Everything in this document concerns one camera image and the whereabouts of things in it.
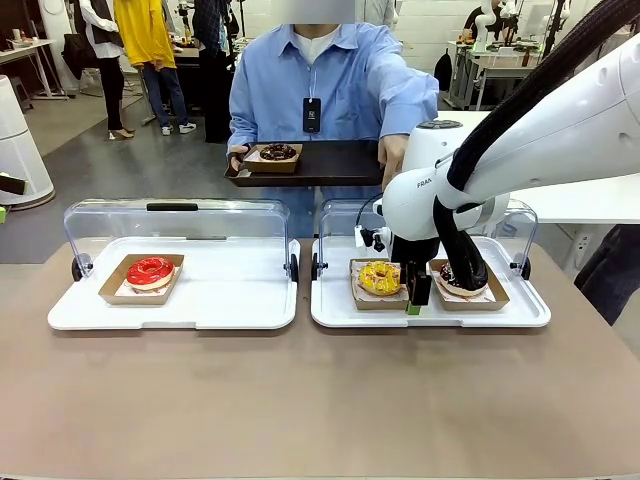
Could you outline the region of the yellow sprinkled donut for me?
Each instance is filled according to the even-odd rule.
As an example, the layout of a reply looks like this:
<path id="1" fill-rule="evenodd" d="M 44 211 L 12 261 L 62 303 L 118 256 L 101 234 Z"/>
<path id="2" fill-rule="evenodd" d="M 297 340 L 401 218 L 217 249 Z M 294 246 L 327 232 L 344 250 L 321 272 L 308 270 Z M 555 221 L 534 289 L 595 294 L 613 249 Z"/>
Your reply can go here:
<path id="1" fill-rule="evenodd" d="M 352 291 L 352 280 L 351 280 L 351 265 L 354 261 L 371 261 L 371 260 L 384 260 L 386 259 L 352 259 L 350 261 L 349 269 L 350 269 L 350 282 L 351 282 L 351 291 Z M 358 310 L 405 310 L 409 301 L 407 298 L 404 301 L 374 301 L 374 302 L 361 302 L 355 300 L 356 308 Z"/>

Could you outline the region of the person in blue shirt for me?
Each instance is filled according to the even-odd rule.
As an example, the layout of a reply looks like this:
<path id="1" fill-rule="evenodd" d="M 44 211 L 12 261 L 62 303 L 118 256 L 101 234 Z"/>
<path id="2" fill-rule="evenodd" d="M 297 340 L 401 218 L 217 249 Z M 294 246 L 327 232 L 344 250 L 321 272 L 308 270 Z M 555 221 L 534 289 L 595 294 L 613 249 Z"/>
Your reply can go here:
<path id="1" fill-rule="evenodd" d="M 411 68 L 386 26 L 283 24 L 244 50 L 232 95 L 247 97 L 254 144 L 369 140 L 379 143 L 378 94 L 386 72 Z M 321 100 L 321 129 L 302 129 L 303 99 Z"/>

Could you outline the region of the white paper donut liner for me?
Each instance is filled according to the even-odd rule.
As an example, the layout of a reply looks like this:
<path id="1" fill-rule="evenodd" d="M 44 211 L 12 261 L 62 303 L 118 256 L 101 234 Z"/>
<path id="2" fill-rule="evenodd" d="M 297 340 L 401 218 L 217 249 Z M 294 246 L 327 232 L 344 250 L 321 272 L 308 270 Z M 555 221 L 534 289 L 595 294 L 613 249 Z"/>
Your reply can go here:
<path id="1" fill-rule="evenodd" d="M 124 281 L 116 290 L 115 296 L 161 296 L 171 287 L 173 279 L 162 280 L 148 285 L 132 285 Z"/>
<path id="2" fill-rule="evenodd" d="M 371 260 L 371 261 L 354 261 L 351 265 L 351 280 L 352 280 L 352 291 L 354 295 L 354 299 L 361 302 L 374 302 L 374 301 L 404 301 L 408 298 L 406 286 L 401 283 L 401 290 L 395 295 L 391 296 L 375 296 L 368 293 L 364 290 L 358 281 L 358 274 L 362 267 L 365 266 L 366 263 L 372 261 L 384 261 L 384 260 Z"/>
<path id="3" fill-rule="evenodd" d="M 451 290 L 446 281 L 443 281 L 438 273 L 434 274 L 436 287 L 441 297 L 446 302 L 453 303 L 489 303 L 495 302 L 496 298 L 489 286 L 485 286 L 481 291 L 473 295 L 459 295 L 458 292 Z"/>

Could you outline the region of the black backpack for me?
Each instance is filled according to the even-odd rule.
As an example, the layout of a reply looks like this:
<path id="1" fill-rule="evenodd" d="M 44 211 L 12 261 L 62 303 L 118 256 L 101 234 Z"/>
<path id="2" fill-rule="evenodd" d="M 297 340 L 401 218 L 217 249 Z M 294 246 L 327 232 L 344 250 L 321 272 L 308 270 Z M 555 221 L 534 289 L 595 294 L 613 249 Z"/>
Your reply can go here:
<path id="1" fill-rule="evenodd" d="M 439 83 L 439 90 L 442 92 L 448 92 L 451 85 L 451 78 L 453 74 L 453 64 L 451 56 L 448 50 L 445 50 L 444 54 L 438 59 L 434 67 L 433 75 Z"/>

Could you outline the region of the large white table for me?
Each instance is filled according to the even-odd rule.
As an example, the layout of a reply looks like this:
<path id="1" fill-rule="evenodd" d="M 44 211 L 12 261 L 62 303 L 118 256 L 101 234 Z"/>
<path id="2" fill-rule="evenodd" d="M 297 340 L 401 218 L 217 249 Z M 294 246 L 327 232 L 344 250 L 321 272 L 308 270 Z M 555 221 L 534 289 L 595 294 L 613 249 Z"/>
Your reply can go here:
<path id="1" fill-rule="evenodd" d="M 421 166 L 431 166 L 450 156 L 465 137 L 488 115 L 486 111 L 441 111 L 441 122 L 458 122 L 454 128 L 429 129 Z M 563 235 L 538 241 L 567 273 L 582 267 L 611 224 L 640 224 L 640 173 L 588 182 L 514 191 L 511 197 L 531 207 L 540 227 L 548 224 Z"/>

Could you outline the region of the person in yellow top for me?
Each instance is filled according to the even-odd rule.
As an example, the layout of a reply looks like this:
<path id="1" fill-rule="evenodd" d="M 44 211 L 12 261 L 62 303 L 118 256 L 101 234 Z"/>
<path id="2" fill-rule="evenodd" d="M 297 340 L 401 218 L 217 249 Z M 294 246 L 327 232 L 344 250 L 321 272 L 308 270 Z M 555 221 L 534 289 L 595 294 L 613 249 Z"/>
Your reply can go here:
<path id="1" fill-rule="evenodd" d="M 142 73 L 161 133 L 168 136 L 173 127 L 163 106 L 160 83 L 169 93 L 179 132 L 194 131 L 197 126 L 189 120 L 162 0 L 114 0 L 114 16 L 129 62 Z"/>

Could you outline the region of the white display tray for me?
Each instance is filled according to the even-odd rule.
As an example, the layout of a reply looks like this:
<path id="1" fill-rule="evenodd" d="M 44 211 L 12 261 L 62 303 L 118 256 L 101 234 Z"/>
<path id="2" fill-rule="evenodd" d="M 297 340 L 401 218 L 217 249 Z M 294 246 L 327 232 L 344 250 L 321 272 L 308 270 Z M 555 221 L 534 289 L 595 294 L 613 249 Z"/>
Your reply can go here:
<path id="1" fill-rule="evenodd" d="M 533 285 L 511 270 L 513 243 L 475 236 L 476 245 L 496 274 L 509 297 L 497 311 L 447 311 L 435 287 L 429 304 L 416 315 L 404 310 L 360 310 L 353 298 L 350 261 L 368 255 L 357 249 L 353 236 L 329 236 L 316 240 L 312 250 L 328 265 L 311 284 L 311 315 L 322 326 L 331 328 L 382 327 L 474 327 L 540 328 L 551 319 L 551 311 Z"/>
<path id="2" fill-rule="evenodd" d="M 294 318 L 297 284 L 286 271 L 300 254 L 296 240 L 231 237 L 91 239 L 90 274 L 51 308 L 55 330 L 276 330 Z M 127 255 L 182 256 L 162 305 L 112 305 L 99 291 Z"/>

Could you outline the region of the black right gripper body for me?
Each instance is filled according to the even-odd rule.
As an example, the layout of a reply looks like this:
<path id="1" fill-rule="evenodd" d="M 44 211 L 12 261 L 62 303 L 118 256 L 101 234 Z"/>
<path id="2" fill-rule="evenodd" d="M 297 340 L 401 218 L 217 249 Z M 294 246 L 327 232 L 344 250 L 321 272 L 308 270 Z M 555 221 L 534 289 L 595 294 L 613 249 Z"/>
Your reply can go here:
<path id="1" fill-rule="evenodd" d="M 404 265 L 412 261 L 414 273 L 419 270 L 426 270 L 427 263 L 438 253 L 440 240 L 432 238 L 427 240 L 406 240 L 398 235 L 393 236 L 391 243 L 391 261 Z"/>

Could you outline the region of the chocolate sprinkle donut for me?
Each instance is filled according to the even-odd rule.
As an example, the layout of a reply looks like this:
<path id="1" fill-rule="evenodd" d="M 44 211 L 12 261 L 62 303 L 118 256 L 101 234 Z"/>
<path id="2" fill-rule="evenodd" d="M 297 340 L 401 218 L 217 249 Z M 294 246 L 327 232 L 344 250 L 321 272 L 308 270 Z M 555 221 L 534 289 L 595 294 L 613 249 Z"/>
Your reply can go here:
<path id="1" fill-rule="evenodd" d="M 297 155 L 297 150 L 290 144 L 272 143 L 263 146 L 259 156 L 263 161 L 288 161 Z"/>

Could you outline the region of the clear plastic tray lid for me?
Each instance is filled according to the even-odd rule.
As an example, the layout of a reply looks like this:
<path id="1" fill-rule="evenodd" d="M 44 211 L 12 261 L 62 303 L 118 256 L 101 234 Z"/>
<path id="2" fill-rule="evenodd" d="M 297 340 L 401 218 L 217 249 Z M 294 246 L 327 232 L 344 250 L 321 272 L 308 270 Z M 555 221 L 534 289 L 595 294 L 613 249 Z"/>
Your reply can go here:
<path id="1" fill-rule="evenodd" d="M 149 202 L 197 203 L 197 212 L 148 212 Z M 64 213 L 64 230 L 83 278 L 95 269 L 97 249 L 121 238 L 223 241 L 232 238 L 280 239 L 284 247 L 283 268 L 289 277 L 293 238 L 288 228 L 289 209 L 278 200 L 261 199 L 86 199 Z"/>
<path id="2" fill-rule="evenodd" d="M 331 200 L 326 202 L 322 207 L 316 240 L 329 236 L 354 237 L 356 215 L 364 202 L 364 200 Z M 362 214 L 361 222 L 366 228 L 376 228 L 383 225 L 383 222 L 371 213 L 371 207 L 368 207 Z M 488 202 L 474 210 L 458 215 L 456 223 L 459 226 L 463 223 L 469 223 L 471 228 L 468 230 L 468 234 L 472 238 L 483 236 L 501 243 L 511 241 L 513 244 L 507 248 L 512 256 L 509 267 L 521 276 L 522 263 L 526 257 L 529 258 L 530 248 L 538 227 L 538 217 L 528 205 L 503 195 L 493 202 Z M 391 245 L 381 253 L 373 249 L 365 249 L 362 252 L 368 255 L 365 259 L 391 260 Z M 440 247 L 433 259 L 445 256 L 444 248 Z M 318 257 L 318 277 L 327 267 L 328 265 Z"/>

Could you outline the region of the black stand pole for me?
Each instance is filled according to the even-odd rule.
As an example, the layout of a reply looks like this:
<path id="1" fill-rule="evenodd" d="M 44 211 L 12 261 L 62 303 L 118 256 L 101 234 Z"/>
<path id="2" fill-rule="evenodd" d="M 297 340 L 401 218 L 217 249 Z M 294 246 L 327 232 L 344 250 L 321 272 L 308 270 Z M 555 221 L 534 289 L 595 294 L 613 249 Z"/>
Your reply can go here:
<path id="1" fill-rule="evenodd" d="M 545 37 L 542 50 L 542 58 L 546 58 L 551 52 L 556 35 L 563 29 L 570 16 L 571 0 L 554 0 L 550 15 L 545 20 Z"/>

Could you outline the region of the dark sprinkled donut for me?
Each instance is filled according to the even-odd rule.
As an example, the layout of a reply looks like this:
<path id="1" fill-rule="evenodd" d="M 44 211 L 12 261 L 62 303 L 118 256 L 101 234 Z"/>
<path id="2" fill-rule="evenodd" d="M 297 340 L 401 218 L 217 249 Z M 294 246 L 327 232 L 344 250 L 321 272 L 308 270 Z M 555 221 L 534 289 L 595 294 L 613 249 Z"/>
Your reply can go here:
<path id="1" fill-rule="evenodd" d="M 429 269 L 431 273 L 431 277 L 435 284 L 435 291 L 437 292 L 437 296 L 442 303 L 442 307 L 448 311 L 498 311 L 505 307 L 509 302 L 510 298 L 507 294 L 506 290 L 502 286 L 500 280 L 495 275 L 490 266 L 487 267 L 488 273 L 488 282 L 486 286 L 489 286 L 495 295 L 496 301 L 489 303 L 453 303 L 446 302 L 441 295 L 439 294 L 436 281 L 434 280 L 434 274 L 439 274 L 439 269 L 443 263 L 445 263 L 446 259 L 436 259 L 429 262 Z"/>

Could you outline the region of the person's left hand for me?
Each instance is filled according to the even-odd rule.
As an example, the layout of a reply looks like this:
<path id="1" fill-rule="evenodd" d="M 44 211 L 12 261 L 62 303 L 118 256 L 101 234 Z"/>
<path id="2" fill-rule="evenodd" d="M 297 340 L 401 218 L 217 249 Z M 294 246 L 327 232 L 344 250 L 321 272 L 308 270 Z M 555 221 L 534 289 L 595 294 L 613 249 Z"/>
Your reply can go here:
<path id="1" fill-rule="evenodd" d="M 385 190 L 393 178 L 402 170 L 409 136 L 404 134 L 386 135 L 378 143 L 378 162 L 383 168 L 381 188 Z"/>

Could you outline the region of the black serving tray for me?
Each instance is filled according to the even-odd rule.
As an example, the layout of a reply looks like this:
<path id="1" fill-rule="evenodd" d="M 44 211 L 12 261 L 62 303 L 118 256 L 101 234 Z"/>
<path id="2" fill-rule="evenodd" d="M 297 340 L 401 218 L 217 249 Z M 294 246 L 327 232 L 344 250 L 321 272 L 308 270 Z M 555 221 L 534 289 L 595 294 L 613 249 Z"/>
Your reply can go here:
<path id="1" fill-rule="evenodd" d="M 292 174 L 251 173 L 243 166 L 237 175 L 228 167 L 224 177 L 238 187 L 378 186 L 383 168 L 378 143 L 369 140 L 303 143 Z"/>

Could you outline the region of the white background workbench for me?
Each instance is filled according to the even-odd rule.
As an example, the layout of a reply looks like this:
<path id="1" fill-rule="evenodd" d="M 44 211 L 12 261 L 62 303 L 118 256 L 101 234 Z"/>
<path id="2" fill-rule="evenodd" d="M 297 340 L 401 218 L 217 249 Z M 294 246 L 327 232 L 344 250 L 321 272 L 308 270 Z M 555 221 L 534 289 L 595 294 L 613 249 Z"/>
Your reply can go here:
<path id="1" fill-rule="evenodd" d="M 448 42 L 452 75 L 444 101 L 457 110 L 490 110 L 508 96 L 539 64 L 530 51 L 474 53 L 470 45 Z"/>

